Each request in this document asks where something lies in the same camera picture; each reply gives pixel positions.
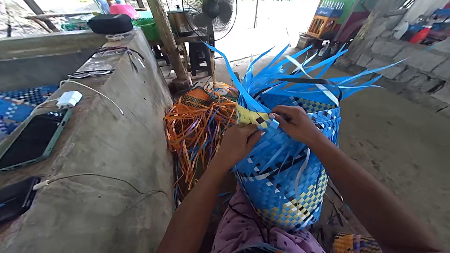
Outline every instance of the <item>smartphone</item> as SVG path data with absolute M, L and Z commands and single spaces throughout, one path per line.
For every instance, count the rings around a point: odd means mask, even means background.
M 0 171 L 46 159 L 71 114 L 71 109 L 64 109 L 33 117 L 1 156 Z
M 36 176 L 0 189 L 0 224 L 21 216 L 30 209 L 36 191 L 33 186 L 40 182 Z

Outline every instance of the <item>woven basket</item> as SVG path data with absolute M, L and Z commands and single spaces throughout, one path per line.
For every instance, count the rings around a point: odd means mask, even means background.
M 153 18 L 141 18 L 133 20 L 131 23 L 135 27 L 141 27 L 142 32 L 144 32 L 145 38 L 147 38 L 148 41 L 156 41 L 161 38 Z
M 335 56 L 309 67 L 315 55 L 303 63 L 295 60 L 311 48 L 308 47 L 275 63 L 286 47 L 254 76 L 253 64 L 269 51 L 261 54 L 250 64 L 241 83 L 233 74 L 226 56 L 214 47 L 210 48 L 224 57 L 230 76 L 240 91 L 236 107 L 238 122 L 257 124 L 259 129 L 266 132 L 249 156 L 234 168 L 236 178 L 256 212 L 268 228 L 275 226 L 288 232 L 301 230 L 318 221 L 328 182 L 325 169 L 305 144 L 290 138 L 278 128 L 279 123 L 269 119 L 268 114 L 279 104 L 301 106 L 316 127 L 337 144 L 341 122 L 340 100 L 358 90 L 374 86 L 373 83 L 381 76 L 362 85 L 355 83 L 356 79 L 393 64 L 353 77 L 324 80 L 318 78 L 346 51 L 341 49 Z M 287 74 L 284 69 L 292 63 L 297 68 Z M 324 69 L 315 78 L 308 74 L 320 67 Z

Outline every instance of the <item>electric fan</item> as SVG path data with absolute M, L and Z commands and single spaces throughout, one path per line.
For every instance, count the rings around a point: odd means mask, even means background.
M 199 37 L 208 37 L 208 44 L 215 46 L 215 41 L 227 35 L 236 21 L 237 0 L 183 0 L 183 11 L 191 29 Z M 214 75 L 214 52 L 210 51 L 212 82 Z

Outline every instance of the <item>green phone case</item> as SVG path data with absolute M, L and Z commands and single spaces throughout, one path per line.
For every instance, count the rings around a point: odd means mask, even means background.
M 15 168 L 18 168 L 18 167 L 21 167 L 21 166 L 24 166 L 24 165 L 36 163 L 36 162 L 42 161 L 44 159 L 47 159 L 48 156 L 50 156 L 50 153 L 52 152 L 53 147 L 56 144 L 56 141 L 58 140 L 59 136 L 61 135 L 61 132 L 63 131 L 63 128 L 66 125 L 66 122 L 67 122 L 67 120 L 69 120 L 71 115 L 72 115 L 72 109 L 68 109 L 66 114 L 64 115 L 64 118 L 61 120 L 61 122 L 59 123 L 58 128 L 56 129 L 55 133 L 53 134 L 52 138 L 50 139 L 50 142 L 47 144 L 47 147 L 45 148 L 44 153 L 40 157 L 38 157 L 36 159 L 33 159 L 33 160 L 26 161 L 26 162 L 22 162 L 22 163 L 18 163 L 18 164 L 15 164 L 15 165 L 11 165 L 9 167 L 0 168 L 0 172 L 1 171 L 8 171 L 8 170 L 11 170 L 11 169 L 15 169 Z M 8 149 L 9 149 L 9 147 L 2 154 L 2 157 L 8 151 Z

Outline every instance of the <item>blue woven mat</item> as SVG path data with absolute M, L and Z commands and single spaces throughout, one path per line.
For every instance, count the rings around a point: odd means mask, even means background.
M 9 135 L 57 89 L 57 85 L 49 85 L 0 92 L 0 134 Z

